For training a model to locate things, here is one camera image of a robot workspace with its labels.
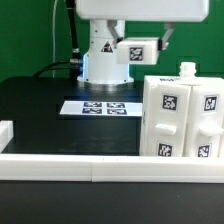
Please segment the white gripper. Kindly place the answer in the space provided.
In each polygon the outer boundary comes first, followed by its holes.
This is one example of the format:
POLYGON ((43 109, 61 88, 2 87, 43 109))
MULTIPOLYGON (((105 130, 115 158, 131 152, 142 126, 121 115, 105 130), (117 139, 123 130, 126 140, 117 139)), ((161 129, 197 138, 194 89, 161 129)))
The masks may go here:
POLYGON ((108 20, 107 28, 117 44, 124 39, 125 21, 166 22, 158 50, 166 50, 174 22, 201 22, 209 14, 209 0, 76 0, 82 19, 108 20))

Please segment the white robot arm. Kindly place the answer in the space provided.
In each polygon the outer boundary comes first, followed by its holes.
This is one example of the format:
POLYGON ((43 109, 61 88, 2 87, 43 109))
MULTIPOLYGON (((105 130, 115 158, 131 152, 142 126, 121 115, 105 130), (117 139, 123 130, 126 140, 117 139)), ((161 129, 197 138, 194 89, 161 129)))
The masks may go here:
POLYGON ((177 22, 201 22, 209 0, 76 0, 77 14, 90 22, 90 45, 78 84, 115 91, 131 86, 129 66, 155 65, 177 22), (163 22, 162 37, 125 36, 127 21, 163 22))

